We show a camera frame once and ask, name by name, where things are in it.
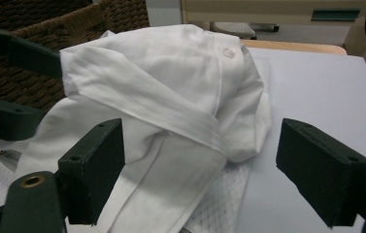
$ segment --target crumpled fabric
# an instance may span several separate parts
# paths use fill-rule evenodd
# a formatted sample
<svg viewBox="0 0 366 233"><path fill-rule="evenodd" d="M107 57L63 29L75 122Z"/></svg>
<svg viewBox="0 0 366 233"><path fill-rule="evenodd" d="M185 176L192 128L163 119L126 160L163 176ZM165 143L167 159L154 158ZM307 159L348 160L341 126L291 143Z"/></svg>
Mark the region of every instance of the crumpled fabric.
<svg viewBox="0 0 366 233"><path fill-rule="evenodd" d="M236 37L192 25L113 34L61 51L67 98L45 116L17 177L57 170L96 124L122 119L126 165L94 226L179 232L227 161L261 150L269 96Z"/></svg>

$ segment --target white wall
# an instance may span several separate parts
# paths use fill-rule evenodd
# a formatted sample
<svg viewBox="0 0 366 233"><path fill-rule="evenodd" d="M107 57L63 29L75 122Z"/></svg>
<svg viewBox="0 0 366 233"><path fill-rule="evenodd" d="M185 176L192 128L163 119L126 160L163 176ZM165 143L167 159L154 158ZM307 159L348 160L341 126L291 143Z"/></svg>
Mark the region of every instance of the white wall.
<svg viewBox="0 0 366 233"><path fill-rule="evenodd" d="M182 24L180 0L147 0L150 26Z"/></svg>

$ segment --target shirt button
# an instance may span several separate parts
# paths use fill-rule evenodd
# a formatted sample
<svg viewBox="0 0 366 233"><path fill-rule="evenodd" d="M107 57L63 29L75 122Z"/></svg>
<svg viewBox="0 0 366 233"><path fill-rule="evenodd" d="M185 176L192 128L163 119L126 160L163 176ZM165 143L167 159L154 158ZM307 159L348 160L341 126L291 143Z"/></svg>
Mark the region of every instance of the shirt button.
<svg viewBox="0 0 366 233"><path fill-rule="evenodd" d="M226 57L233 58L235 56L235 51L232 49L224 49L222 50L222 54L224 54Z"/></svg>

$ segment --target wicker basket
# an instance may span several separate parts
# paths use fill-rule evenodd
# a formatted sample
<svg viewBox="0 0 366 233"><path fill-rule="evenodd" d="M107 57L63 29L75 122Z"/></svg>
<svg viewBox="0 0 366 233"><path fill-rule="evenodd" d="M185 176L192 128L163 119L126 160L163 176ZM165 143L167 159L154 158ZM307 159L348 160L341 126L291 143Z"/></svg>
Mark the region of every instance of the wicker basket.
<svg viewBox="0 0 366 233"><path fill-rule="evenodd" d="M0 0L0 2L44 2ZM50 1L58 5L64 1ZM61 50L99 38L106 30L127 31L149 25L147 7L144 0L103 0L99 4L79 1L82 7L61 17L53 17L35 24L21 23L23 27L2 24L0 28L14 28L13 33L21 38L43 45L52 50ZM6 59L0 58L0 99L31 108L48 111L64 97L62 81L11 67Z"/></svg>

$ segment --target white table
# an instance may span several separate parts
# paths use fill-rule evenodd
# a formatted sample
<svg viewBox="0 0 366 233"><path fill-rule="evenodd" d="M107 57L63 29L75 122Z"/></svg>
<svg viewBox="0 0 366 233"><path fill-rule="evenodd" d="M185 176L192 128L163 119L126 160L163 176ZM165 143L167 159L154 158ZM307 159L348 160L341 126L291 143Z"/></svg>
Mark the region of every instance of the white table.
<svg viewBox="0 0 366 233"><path fill-rule="evenodd" d="M307 122L366 156L366 63L361 57L250 49L270 63L273 128L251 172L237 232L360 232L327 228L296 186L276 167L284 117Z"/></svg>

